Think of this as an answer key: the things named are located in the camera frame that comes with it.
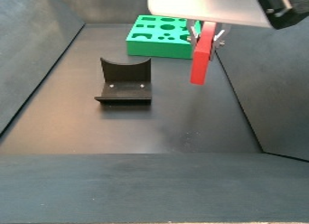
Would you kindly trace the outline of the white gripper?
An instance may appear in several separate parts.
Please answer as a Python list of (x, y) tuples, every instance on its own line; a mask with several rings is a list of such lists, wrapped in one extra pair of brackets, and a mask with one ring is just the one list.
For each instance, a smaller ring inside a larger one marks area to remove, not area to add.
[(258, 0), (147, 0), (147, 6), (154, 15), (190, 19), (186, 28), (193, 48), (200, 39), (196, 20), (222, 23), (214, 35), (210, 59), (214, 59), (217, 49), (225, 45), (232, 24), (270, 27)]

